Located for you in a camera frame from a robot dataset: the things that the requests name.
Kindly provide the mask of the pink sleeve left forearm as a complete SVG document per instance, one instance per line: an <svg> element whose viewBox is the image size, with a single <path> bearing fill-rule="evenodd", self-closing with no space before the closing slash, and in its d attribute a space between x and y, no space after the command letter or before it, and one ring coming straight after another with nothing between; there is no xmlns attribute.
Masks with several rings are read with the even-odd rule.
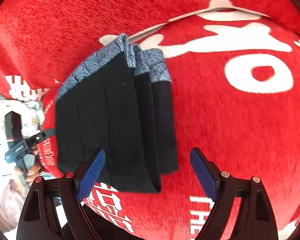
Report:
<svg viewBox="0 0 300 240"><path fill-rule="evenodd" d="M25 190L14 180L10 180L4 188L0 200L0 231L2 233L17 227L25 198Z"/></svg>

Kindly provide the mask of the person's left hand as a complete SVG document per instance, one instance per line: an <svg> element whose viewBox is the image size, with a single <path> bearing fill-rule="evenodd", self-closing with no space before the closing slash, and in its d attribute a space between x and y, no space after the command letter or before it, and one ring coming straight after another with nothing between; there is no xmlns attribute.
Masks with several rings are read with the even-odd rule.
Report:
<svg viewBox="0 0 300 240"><path fill-rule="evenodd" d="M39 160L39 150L33 150L32 154L36 157L34 161L34 165L31 166L26 174L26 177L23 176L23 171L20 167L16 166L14 168L14 181L19 183L22 186L31 186L36 177L40 175L40 171L42 169L42 165Z"/></svg>

